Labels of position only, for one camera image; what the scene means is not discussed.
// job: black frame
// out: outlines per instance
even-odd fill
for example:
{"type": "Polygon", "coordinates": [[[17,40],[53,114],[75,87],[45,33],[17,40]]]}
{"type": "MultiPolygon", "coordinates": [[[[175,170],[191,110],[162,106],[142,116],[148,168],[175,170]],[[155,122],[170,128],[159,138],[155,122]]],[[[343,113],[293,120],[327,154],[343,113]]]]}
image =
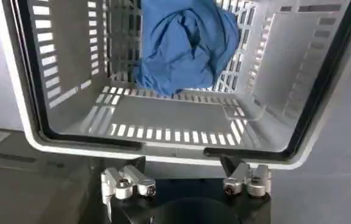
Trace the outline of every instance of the black frame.
{"type": "MultiPolygon", "coordinates": [[[[23,72],[26,76],[26,84],[28,85],[29,99],[33,105],[33,114],[35,121],[35,129],[39,136],[47,142],[57,141],[60,144],[85,145],[90,143],[93,146],[117,147],[125,150],[139,150],[142,143],[135,141],[125,141],[117,139],[105,139],[80,135],[61,135],[49,126],[45,101],[42,89],[35,88],[41,86],[39,77],[32,75],[32,71],[39,72],[37,63],[37,55],[35,51],[34,36],[29,19],[29,8],[27,1],[23,0],[3,0],[5,15],[7,17],[10,36],[13,42],[13,49],[17,63],[19,64],[19,72],[23,72]]],[[[351,36],[351,2],[345,12],[345,15],[339,25],[338,31],[327,52],[326,58],[322,64],[318,77],[312,87],[311,93],[307,99],[305,107],[292,134],[291,140],[286,149],[281,152],[259,152],[253,150],[242,149],[221,149],[221,148],[205,148],[206,156],[231,156],[242,159],[264,159],[275,162],[289,161],[292,159],[304,139],[305,133],[310,127],[311,121],[316,114],[317,109],[321,105],[322,99],[329,89],[334,74],[337,72],[339,62],[347,49],[347,44],[351,36]]]]}

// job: screw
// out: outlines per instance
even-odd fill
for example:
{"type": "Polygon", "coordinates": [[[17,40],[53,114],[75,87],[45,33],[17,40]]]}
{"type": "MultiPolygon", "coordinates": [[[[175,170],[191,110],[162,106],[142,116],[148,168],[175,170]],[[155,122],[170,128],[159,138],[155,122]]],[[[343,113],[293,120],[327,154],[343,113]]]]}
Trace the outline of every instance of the screw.
{"type": "Polygon", "coordinates": [[[234,194],[234,188],[231,187],[231,186],[226,186],[224,188],[224,192],[227,194],[227,195],[233,195],[234,194]]]}
{"type": "Polygon", "coordinates": [[[259,177],[253,177],[251,179],[251,183],[253,183],[253,184],[258,184],[258,183],[260,183],[260,181],[261,181],[261,179],[259,177]]]}
{"type": "Polygon", "coordinates": [[[127,179],[121,179],[119,180],[120,186],[125,187],[129,183],[127,179]]]}
{"type": "Polygon", "coordinates": [[[152,196],[154,196],[155,194],[156,194],[155,187],[153,187],[153,186],[149,187],[148,190],[147,190],[147,196],[152,197],[152,196]]]}
{"type": "Polygon", "coordinates": [[[154,216],[151,216],[147,221],[147,224],[154,224],[154,216]]]}

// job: laundry basket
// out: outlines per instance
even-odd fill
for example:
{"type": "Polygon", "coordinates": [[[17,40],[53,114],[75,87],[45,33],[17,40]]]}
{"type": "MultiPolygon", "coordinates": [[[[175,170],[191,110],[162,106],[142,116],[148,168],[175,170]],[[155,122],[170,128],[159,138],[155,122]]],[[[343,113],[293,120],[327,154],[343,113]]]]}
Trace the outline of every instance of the laundry basket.
{"type": "Polygon", "coordinates": [[[351,56],[351,1],[216,3],[237,17],[234,56],[213,86],[163,97],[132,75],[140,0],[6,1],[29,142],[78,155],[293,166],[309,153],[300,145],[351,56]]]}

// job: crumpled cloth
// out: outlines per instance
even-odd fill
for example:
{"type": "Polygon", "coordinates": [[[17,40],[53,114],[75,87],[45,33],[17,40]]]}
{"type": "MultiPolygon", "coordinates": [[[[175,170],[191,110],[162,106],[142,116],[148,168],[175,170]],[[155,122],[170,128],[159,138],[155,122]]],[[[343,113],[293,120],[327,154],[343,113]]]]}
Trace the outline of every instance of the crumpled cloth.
{"type": "Polygon", "coordinates": [[[171,96],[215,84],[239,45],[236,17],[213,0],[142,0],[139,87],[171,96]]]}

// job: blue cloth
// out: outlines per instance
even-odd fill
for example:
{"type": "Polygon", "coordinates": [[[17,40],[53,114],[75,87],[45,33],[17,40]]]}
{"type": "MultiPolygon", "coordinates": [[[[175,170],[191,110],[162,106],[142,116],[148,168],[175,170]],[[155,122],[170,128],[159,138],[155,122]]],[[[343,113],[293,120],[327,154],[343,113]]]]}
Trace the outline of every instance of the blue cloth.
{"type": "Polygon", "coordinates": [[[213,0],[142,0],[142,11],[137,84],[164,96],[212,86],[239,44],[235,15],[213,0]]]}

